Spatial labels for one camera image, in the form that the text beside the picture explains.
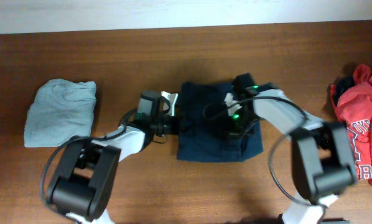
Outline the navy blue shorts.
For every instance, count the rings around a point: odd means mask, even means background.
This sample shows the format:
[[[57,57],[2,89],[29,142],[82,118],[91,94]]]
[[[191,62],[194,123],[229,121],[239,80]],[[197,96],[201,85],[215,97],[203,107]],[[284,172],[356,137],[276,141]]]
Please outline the navy blue shorts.
[[[242,139],[227,138],[234,120],[227,114],[209,121],[223,111],[224,99],[232,93],[229,82],[201,85],[182,84],[179,146],[177,159],[192,162],[243,162],[263,152],[260,123],[256,123]]]

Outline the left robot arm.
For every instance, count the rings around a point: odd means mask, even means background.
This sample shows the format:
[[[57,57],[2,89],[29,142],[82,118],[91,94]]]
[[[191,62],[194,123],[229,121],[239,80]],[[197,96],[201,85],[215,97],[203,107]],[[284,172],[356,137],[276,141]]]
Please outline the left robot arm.
[[[75,223],[112,223],[107,205],[119,162],[155,137],[178,134],[178,94],[146,90],[138,106],[102,137],[74,136],[49,157],[40,181],[44,205]]]

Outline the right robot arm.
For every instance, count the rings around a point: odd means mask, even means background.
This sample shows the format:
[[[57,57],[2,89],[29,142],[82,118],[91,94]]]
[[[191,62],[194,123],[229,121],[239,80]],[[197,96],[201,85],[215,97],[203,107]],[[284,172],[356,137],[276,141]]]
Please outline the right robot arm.
[[[267,163],[274,183],[291,204],[277,218],[262,218],[259,222],[346,223],[344,218],[325,216],[329,206],[357,182],[355,158],[344,125],[311,115],[278,86],[258,85],[248,73],[238,75],[231,86],[234,96],[225,101],[225,111],[236,123],[236,132],[230,133],[231,137],[241,138],[259,120],[267,121],[282,134],[272,145]],[[273,168],[274,153],[286,139],[291,144],[295,195],[283,188]]]

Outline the light grey folded cloth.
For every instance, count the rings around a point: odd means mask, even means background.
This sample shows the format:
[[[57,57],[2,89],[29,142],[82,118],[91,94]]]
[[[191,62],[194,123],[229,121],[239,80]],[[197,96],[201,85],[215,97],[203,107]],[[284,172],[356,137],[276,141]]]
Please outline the light grey folded cloth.
[[[27,112],[24,146],[57,147],[73,136],[89,136],[95,105],[95,82],[49,80]]]

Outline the dark garment under jersey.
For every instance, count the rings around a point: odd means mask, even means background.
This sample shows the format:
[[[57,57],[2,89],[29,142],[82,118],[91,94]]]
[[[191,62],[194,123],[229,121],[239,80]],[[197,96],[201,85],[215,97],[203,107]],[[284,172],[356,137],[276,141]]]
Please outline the dark garment under jersey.
[[[335,106],[338,104],[338,101],[342,94],[344,94],[344,92],[346,92],[353,86],[355,86],[355,81],[352,76],[341,78],[339,79],[339,81],[336,82],[336,84],[332,85],[332,100]]]

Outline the red jersey with lettering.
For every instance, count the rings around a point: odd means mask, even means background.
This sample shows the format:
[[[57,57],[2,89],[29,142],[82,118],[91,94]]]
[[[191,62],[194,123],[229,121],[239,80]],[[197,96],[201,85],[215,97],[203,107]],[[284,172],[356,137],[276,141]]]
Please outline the red jersey with lettering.
[[[346,126],[358,179],[372,185],[372,69],[361,64],[350,76],[355,86],[342,94],[336,106],[331,90],[335,83],[329,93],[337,119]]]

